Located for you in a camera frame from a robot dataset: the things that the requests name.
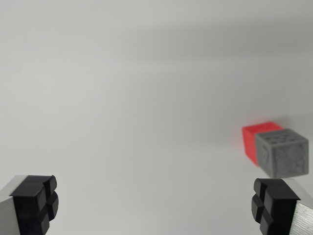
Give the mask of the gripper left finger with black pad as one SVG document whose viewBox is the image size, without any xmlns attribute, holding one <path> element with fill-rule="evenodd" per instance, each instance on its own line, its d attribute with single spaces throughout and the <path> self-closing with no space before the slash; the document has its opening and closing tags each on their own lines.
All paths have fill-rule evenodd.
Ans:
<svg viewBox="0 0 313 235">
<path fill-rule="evenodd" d="M 0 190 L 2 235 L 45 235 L 56 217 L 56 177 L 16 175 Z"/>
</svg>

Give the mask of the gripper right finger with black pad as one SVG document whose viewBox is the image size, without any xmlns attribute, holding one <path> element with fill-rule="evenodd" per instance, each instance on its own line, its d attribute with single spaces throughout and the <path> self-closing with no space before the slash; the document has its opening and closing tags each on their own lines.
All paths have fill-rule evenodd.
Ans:
<svg viewBox="0 0 313 235">
<path fill-rule="evenodd" d="M 251 211 L 262 234 L 313 233 L 313 197 L 296 180 L 257 178 L 253 188 Z"/>
</svg>

